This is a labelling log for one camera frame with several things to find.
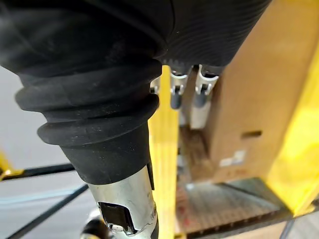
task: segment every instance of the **yellow metal beam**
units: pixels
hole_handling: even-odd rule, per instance
[[[266,183],[295,216],[313,209],[319,193],[319,46]]]
[[[159,239],[173,239],[175,229],[178,112],[170,108],[169,67],[163,66],[159,108],[149,120],[150,151],[159,214]]]
[[[16,170],[13,168],[13,166],[8,162],[8,160],[5,158],[5,155],[3,152],[0,151],[0,169],[2,173],[0,173],[0,181],[5,177],[9,175],[19,175],[23,173],[23,170]]]

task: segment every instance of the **chrome metal joint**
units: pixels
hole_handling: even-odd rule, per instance
[[[187,83],[187,75],[172,71],[170,73],[170,92],[172,95],[182,95]]]
[[[214,88],[219,76],[211,72],[206,65],[199,65],[198,74],[196,77],[195,92],[205,94],[208,96],[211,90]]]
[[[160,76],[156,77],[154,80],[151,81],[150,86],[150,93],[151,94],[159,94],[160,91]]]
[[[147,166],[119,182],[89,187],[117,239],[151,238],[158,216]]]

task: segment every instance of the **black metal bar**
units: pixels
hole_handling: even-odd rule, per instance
[[[59,203],[55,204],[53,207],[51,207],[49,210],[45,211],[41,215],[39,215],[37,218],[33,219],[31,222],[29,222],[27,225],[19,229],[17,232],[13,233],[11,236],[9,236],[7,239],[19,239],[23,237],[25,234],[27,234],[29,231],[34,229],[39,224],[43,223],[46,219],[48,219],[50,216],[52,216],[54,213],[59,211],[61,208],[63,208],[65,205],[67,205],[69,202],[71,202],[73,199],[78,197],[80,194],[85,192],[88,189],[88,185],[85,184],[81,188],[74,191],[72,194],[64,198]]]
[[[295,221],[296,221],[296,219],[292,219],[286,223],[285,228],[280,235],[280,239],[287,239],[288,238],[288,235],[289,235],[291,229],[293,228]]]
[[[19,179],[19,178],[29,178],[35,176],[42,176],[47,174],[53,173],[63,173],[75,170],[73,165],[70,163],[66,164],[59,164],[59,165],[52,165],[46,167],[38,167],[38,168],[27,168],[24,172],[20,175],[8,175],[3,178],[3,180],[10,180],[10,179]]]

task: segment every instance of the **ribbed rubber cover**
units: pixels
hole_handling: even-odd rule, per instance
[[[271,0],[174,0],[169,65],[226,66]]]

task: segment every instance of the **brown cardboard box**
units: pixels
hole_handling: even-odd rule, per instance
[[[188,172],[186,180],[207,181],[214,174],[213,162],[208,158],[202,135],[198,130],[180,128],[181,152],[184,155]]]
[[[274,0],[213,89],[202,131],[215,182],[265,175],[318,43],[316,1]]]

